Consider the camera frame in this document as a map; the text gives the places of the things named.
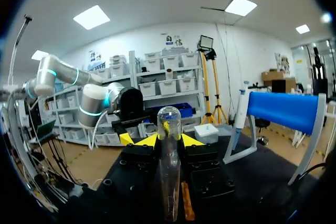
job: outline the white storage box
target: white storage box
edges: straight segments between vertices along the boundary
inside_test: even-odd
[[[151,97],[156,95],[155,92],[155,82],[147,82],[143,84],[139,84],[140,91],[143,97]]]
[[[76,100],[76,97],[68,97],[68,102],[69,102],[69,106],[70,106],[70,108],[75,108],[75,107],[77,107],[77,100]]]
[[[160,58],[153,58],[144,60],[143,64],[148,72],[155,72],[160,70]]]
[[[103,80],[107,80],[110,78],[110,69],[104,68],[104,69],[98,69],[95,71],[97,75],[99,75]]]
[[[111,77],[123,76],[126,72],[126,64],[113,65],[110,68]]]
[[[173,71],[177,68],[179,68],[179,55],[170,55],[170,56],[163,56],[163,64],[164,64],[164,68],[171,68],[173,69]]]
[[[109,143],[109,139],[107,138],[106,134],[96,135],[96,142],[98,144],[107,144]]]
[[[117,115],[105,115],[107,123],[111,124],[113,121],[119,120]]]
[[[150,52],[148,54],[145,54],[145,59],[150,60],[153,58],[159,58],[161,56],[160,52]]]
[[[84,131],[83,130],[72,130],[72,138],[73,139],[81,139],[84,137]]]
[[[56,100],[57,108],[59,109],[65,109],[69,107],[69,101],[66,98],[58,99]]]
[[[195,126],[195,137],[204,144],[212,144],[218,142],[218,129],[212,124],[203,124]]]
[[[126,63],[125,55],[114,55],[110,57],[110,66]]]
[[[176,94],[176,80],[158,81],[161,95]]]
[[[195,77],[179,79],[181,92],[195,90]]]
[[[64,137],[65,138],[72,139],[72,133],[71,133],[71,131],[65,130],[65,131],[63,131],[63,133],[64,133]]]
[[[74,118],[72,117],[72,114],[62,114],[59,115],[59,120],[62,125],[66,125],[67,123],[73,122]]]
[[[198,53],[182,54],[181,56],[184,67],[192,67],[198,65]]]
[[[108,138],[108,143],[110,144],[120,144],[120,140],[117,133],[106,134]]]

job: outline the cable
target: cable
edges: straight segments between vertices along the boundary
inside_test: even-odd
[[[310,173],[312,170],[315,170],[315,169],[317,169],[317,168],[319,168],[319,167],[325,167],[325,166],[326,166],[325,163],[320,163],[320,164],[317,164],[317,165],[314,165],[314,166],[310,167],[308,170],[306,170],[306,171],[299,177],[298,180],[303,179],[303,178],[304,178],[308,173]]]
[[[230,73],[229,73],[229,66],[228,66],[228,62],[227,62],[227,55],[226,55],[226,51],[225,51],[225,47],[224,47],[224,43],[223,43],[223,40],[222,40],[222,37],[221,37],[221,34],[219,32],[219,29],[218,29],[218,25],[216,25],[216,30],[217,30],[217,34],[220,38],[220,43],[222,44],[222,48],[223,48],[223,51],[224,51],[224,57],[225,57],[225,61],[226,61],[226,69],[227,69],[227,79],[228,79],[228,88],[229,88],[229,96],[230,96],[230,100],[229,100],[229,113],[228,115],[230,116],[230,111],[231,111],[231,104],[232,104],[232,107],[233,107],[233,110],[234,112],[236,113],[236,110],[235,110],[235,107],[233,105],[233,100],[232,100],[232,95],[231,95],[231,85],[230,85]]]
[[[95,139],[95,137],[96,137],[96,132],[97,132],[97,129],[98,129],[98,125],[99,125],[99,123],[100,123],[100,121],[103,119],[103,117],[107,114],[107,110],[104,112],[104,113],[102,113],[102,115],[99,117],[99,119],[98,119],[98,121],[97,121],[97,123],[96,123],[96,126],[94,127],[94,131],[93,131],[93,134],[92,134],[92,141],[90,142],[90,138],[88,138],[88,140],[89,140],[89,148],[90,148],[90,150],[92,150],[93,149],[93,146],[94,146],[94,139]]]
[[[97,180],[92,184],[92,186],[90,186],[90,188],[91,188],[91,189],[94,189],[93,187],[95,186],[95,184],[96,184],[97,182],[99,182],[99,181],[102,181],[102,180],[103,180],[102,178],[97,179]]]

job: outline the cardboard box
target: cardboard box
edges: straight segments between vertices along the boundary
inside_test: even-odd
[[[283,79],[283,75],[283,71],[267,71],[261,73],[261,78],[263,81],[281,80]]]

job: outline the black cable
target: black cable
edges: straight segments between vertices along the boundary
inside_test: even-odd
[[[317,169],[317,168],[319,168],[319,167],[325,167],[325,166],[326,166],[325,163],[320,163],[320,164],[317,164],[317,165],[314,165],[314,166],[310,167],[308,170],[306,170],[306,171],[299,177],[298,180],[303,179],[303,178],[304,178],[308,173],[310,173],[312,170],[315,170],[315,169]]]
[[[50,150],[51,150],[51,152],[52,152],[52,154],[53,154],[52,156],[53,156],[54,160],[56,161],[56,163],[57,163],[57,165],[58,165],[60,171],[63,173],[63,176],[64,176],[65,178],[68,178],[67,175],[65,174],[65,172],[63,171],[61,165],[59,164],[59,160],[58,160],[57,157],[55,156],[55,153],[54,153],[54,151],[53,151],[53,149],[52,149],[52,147],[51,147],[50,141],[48,141],[48,145],[49,145]]]
[[[67,162],[67,158],[66,158],[66,156],[65,156],[63,146],[62,146],[61,142],[59,141],[59,139],[58,139],[58,138],[56,138],[56,139],[58,140],[58,143],[59,143],[59,145],[60,145],[60,147],[61,147],[62,154],[63,154],[64,161],[65,161],[65,166],[66,166],[66,168],[68,169],[69,174],[72,176],[72,178],[74,178],[74,175],[71,173],[71,171],[70,171],[70,169],[69,169],[68,162]],[[75,180],[75,181],[77,182],[77,184],[79,184],[79,185],[83,183],[83,181],[82,181],[81,179],[75,179],[75,178],[74,178],[74,180]]]
[[[63,162],[63,159],[60,157],[60,155],[59,155],[59,153],[58,153],[58,150],[57,150],[57,147],[56,147],[56,145],[55,145],[54,139],[51,139],[51,142],[52,142],[52,144],[53,144],[53,146],[54,146],[54,148],[55,148],[55,152],[56,152],[56,154],[57,154],[57,156],[58,156],[59,162],[60,162],[61,165],[63,166],[63,168],[64,168],[66,174],[68,175],[68,178],[69,178],[73,183],[77,184],[77,182],[76,182],[76,181],[72,178],[72,176],[69,174],[69,171],[68,171],[67,167],[65,166],[65,164],[64,164],[64,162]]]

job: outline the wooden floor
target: wooden floor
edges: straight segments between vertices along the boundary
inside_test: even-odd
[[[310,167],[323,162],[323,154],[327,148],[332,124],[333,120],[327,119],[317,147],[318,151],[314,154]],[[244,129],[243,132],[249,135],[249,128]],[[290,138],[294,136],[294,131],[277,124],[271,124],[267,130],[263,130],[262,135],[269,139],[268,148],[296,165],[300,163],[310,140],[309,137],[305,137],[302,144],[298,148],[295,148],[291,145],[290,140]],[[87,146],[64,143],[63,141],[56,141],[56,146],[60,154],[62,153],[61,147],[63,148],[66,157],[65,160],[74,178],[80,179],[90,186],[97,179],[104,178],[122,150],[121,147],[100,147],[91,151]],[[52,157],[49,145],[44,144],[43,149],[53,167],[59,170]],[[319,176],[322,172],[321,169],[317,169],[314,170],[312,174]],[[95,188],[97,188],[100,183],[101,181],[97,182]]]

